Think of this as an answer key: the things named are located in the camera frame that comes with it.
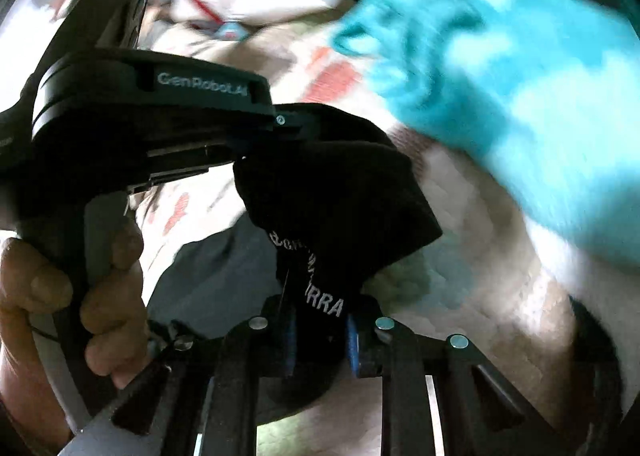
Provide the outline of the black pants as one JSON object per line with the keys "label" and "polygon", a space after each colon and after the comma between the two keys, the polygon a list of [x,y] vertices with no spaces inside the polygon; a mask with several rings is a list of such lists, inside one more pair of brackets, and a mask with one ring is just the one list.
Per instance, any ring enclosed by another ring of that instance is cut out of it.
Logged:
{"label": "black pants", "polygon": [[410,159],[372,122],[290,104],[273,138],[234,162],[244,211],[183,246],[152,294],[160,329],[215,339],[257,315],[285,321],[285,377],[269,406],[294,410],[340,370],[362,287],[442,235]]}

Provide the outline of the heart patterned quilt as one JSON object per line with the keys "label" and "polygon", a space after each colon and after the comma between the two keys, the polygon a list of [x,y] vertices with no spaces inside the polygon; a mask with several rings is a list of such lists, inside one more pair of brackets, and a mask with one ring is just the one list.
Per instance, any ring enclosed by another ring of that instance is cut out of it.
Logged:
{"label": "heart patterned quilt", "polygon": [[[256,420],[264,427],[297,421],[322,454],[365,447],[378,391],[344,381],[341,369],[356,370],[350,325],[390,317],[428,338],[465,335],[562,436],[567,455],[637,454],[639,262],[615,263],[564,240],[530,219],[467,153],[400,123],[367,82],[369,60],[333,48],[338,25],[358,2],[343,0],[332,19],[266,24],[222,47],[194,47],[192,31],[173,24],[145,51],[259,75],[277,106],[325,104],[372,122],[410,159],[442,229],[439,239],[363,285],[347,320],[343,364],[314,402],[294,410],[269,406],[285,377],[285,321],[257,315],[276,324],[284,363],[280,376],[259,380]],[[639,38],[637,0],[590,2],[619,12]],[[204,338],[179,324],[157,328],[149,303],[183,246],[224,231],[243,213],[234,162],[128,197],[112,248],[114,271],[80,307],[89,332],[86,363],[111,380],[115,393],[176,339]],[[11,455],[64,450],[97,414],[70,416],[55,404],[26,342],[27,316],[62,307],[68,286],[70,277],[46,268],[15,231],[1,254],[2,433]]]}

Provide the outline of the turquoise fleece blanket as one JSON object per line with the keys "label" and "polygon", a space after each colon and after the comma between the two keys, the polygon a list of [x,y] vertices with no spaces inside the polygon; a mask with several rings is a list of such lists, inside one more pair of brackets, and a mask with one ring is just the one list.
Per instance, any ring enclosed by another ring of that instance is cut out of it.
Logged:
{"label": "turquoise fleece blanket", "polygon": [[590,0],[359,0],[332,38],[406,127],[539,225],[639,262],[639,39]]}

